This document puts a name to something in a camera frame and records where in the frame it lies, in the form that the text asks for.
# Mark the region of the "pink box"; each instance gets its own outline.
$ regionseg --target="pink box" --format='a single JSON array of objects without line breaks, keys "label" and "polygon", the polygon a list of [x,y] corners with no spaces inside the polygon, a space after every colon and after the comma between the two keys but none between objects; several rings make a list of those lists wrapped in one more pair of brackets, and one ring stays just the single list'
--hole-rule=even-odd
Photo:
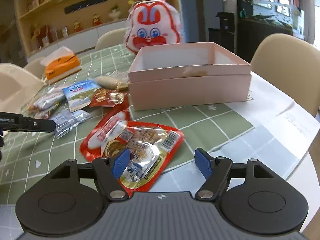
[{"label": "pink box", "polygon": [[135,110],[246,101],[251,65],[213,42],[143,47],[129,91]]}]

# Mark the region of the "chair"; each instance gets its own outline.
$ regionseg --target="chair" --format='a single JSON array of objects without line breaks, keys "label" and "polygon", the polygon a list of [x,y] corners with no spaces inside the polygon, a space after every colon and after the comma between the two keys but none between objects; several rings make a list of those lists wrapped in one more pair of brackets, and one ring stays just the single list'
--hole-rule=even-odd
[{"label": "chair", "polygon": [[10,63],[0,64],[0,111],[19,113],[44,82],[29,71]]},{"label": "chair", "polygon": [[126,30],[127,28],[121,28],[103,34],[97,41],[96,49],[104,49],[122,43]]},{"label": "chair", "polygon": [[44,68],[45,66],[40,64],[40,61],[43,59],[44,57],[39,57],[37,59],[35,59],[34,61],[28,63],[24,69],[28,70],[30,73],[32,73],[33,75],[35,75],[37,78],[42,79],[42,74],[44,74]]},{"label": "chair", "polygon": [[320,52],[287,34],[266,37],[251,60],[252,70],[293,98],[312,116],[320,105]]}]

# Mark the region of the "green checkered tablecloth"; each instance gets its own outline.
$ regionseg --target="green checkered tablecloth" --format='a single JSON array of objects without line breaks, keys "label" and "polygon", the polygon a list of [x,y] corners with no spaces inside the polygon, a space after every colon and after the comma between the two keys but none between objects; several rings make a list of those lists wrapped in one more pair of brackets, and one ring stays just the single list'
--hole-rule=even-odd
[{"label": "green checkered tablecloth", "polygon": [[[126,72],[133,59],[134,55],[123,45],[92,52],[81,57],[81,71],[43,88],[39,94],[45,94],[52,86],[71,85],[88,78],[110,75],[114,71]],[[56,113],[67,107],[68,103],[63,102]],[[47,133],[10,133],[5,137],[3,160],[0,162],[0,204],[15,204],[21,194],[66,159],[87,162],[79,152],[79,146],[110,109],[84,110],[90,112],[92,118],[60,139]],[[197,147],[211,152],[253,129],[246,119],[225,104],[146,111],[135,111],[131,105],[129,110],[134,120],[164,124],[183,131],[185,141],[167,166],[167,171],[192,161]],[[92,181],[81,182],[94,187]]]}]

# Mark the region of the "gray gripper base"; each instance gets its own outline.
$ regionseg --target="gray gripper base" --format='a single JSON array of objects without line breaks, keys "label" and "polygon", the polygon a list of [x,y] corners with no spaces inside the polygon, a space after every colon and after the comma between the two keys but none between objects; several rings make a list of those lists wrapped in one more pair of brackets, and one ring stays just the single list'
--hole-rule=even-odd
[{"label": "gray gripper base", "polygon": [[255,236],[232,227],[212,203],[194,200],[189,192],[134,193],[112,203],[91,227],[68,237],[24,233],[20,240],[306,240],[298,232]]}]

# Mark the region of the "round table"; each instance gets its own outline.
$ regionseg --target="round table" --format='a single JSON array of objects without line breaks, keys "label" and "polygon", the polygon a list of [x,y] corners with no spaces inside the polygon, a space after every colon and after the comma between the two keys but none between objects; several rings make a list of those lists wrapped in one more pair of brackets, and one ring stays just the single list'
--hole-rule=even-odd
[{"label": "round table", "polygon": [[[134,55],[122,45],[92,52],[81,57],[83,69],[56,84],[45,87],[39,94],[57,85],[74,84],[113,71],[126,72]],[[58,111],[68,107],[63,102]],[[18,197],[48,172],[66,159],[78,163],[87,160],[79,152],[82,140],[109,111],[108,108],[86,108],[92,118],[77,126],[60,139],[52,134],[10,133],[5,137],[4,158],[0,163],[0,235],[15,236],[21,232],[13,208]],[[151,191],[191,191],[204,182],[194,164],[194,150],[202,147],[212,156],[223,155],[234,162],[254,157],[298,189],[309,204],[308,224],[320,206],[320,188],[316,172],[307,152],[320,124],[286,94],[252,73],[248,101],[185,106],[168,109],[135,111],[134,120],[176,127],[185,134],[185,141],[173,160],[158,178]],[[82,183],[95,187],[91,180]],[[232,181],[235,186],[242,181]]]}]

